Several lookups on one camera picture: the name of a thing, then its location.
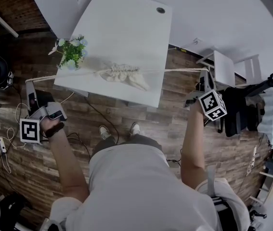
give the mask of black wrist strap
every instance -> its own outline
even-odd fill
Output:
[[[55,125],[54,127],[50,128],[49,130],[47,130],[45,132],[45,136],[47,138],[53,136],[55,133],[57,133],[59,130],[64,128],[64,124],[62,122],[58,123],[57,125]]]

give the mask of person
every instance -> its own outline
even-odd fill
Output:
[[[182,146],[181,180],[171,172],[162,147],[140,134],[134,123],[130,139],[116,145],[105,126],[92,153],[89,182],[70,148],[63,129],[50,138],[63,198],[51,209],[50,225],[67,231],[219,231],[221,222],[207,195],[203,153],[203,111],[199,101],[190,109]],[[59,121],[43,119],[43,131]],[[249,227],[248,210],[225,179],[214,180],[215,195],[232,206],[237,230]]]

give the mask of potted plant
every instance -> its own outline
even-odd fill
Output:
[[[64,57],[60,64],[57,66],[60,69],[68,68],[70,70],[76,70],[79,68],[78,62],[87,56],[88,52],[85,50],[87,41],[83,35],[79,35],[77,38],[72,37],[71,40],[59,39],[58,44],[55,42],[55,46],[49,55],[54,52],[61,53]]]

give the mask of gray pants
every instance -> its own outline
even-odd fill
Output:
[[[155,140],[153,140],[149,137],[146,137],[146,136],[143,136],[140,134],[135,134],[135,135],[131,136],[127,142],[123,142],[121,144],[150,145],[150,146],[156,147],[160,151],[162,151],[162,146],[160,144],[158,144],[158,142],[156,142]],[[96,145],[96,147],[93,149],[92,156],[103,149],[106,149],[106,148],[109,148],[109,147],[112,147],[115,145],[116,145],[115,138],[113,136],[110,136],[106,140],[102,140]]]

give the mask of power strip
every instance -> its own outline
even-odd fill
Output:
[[[0,154],[3,155],[6,153],[7,153],[7,149],[6,149],[5,143],[3,141],[3,138],[0,137]]]
[[[257,154],[257,146],[255,145],[252,160],[250,162],[250,165],[247,167],[247,175],[251,173],[254,167],[256,154]]]

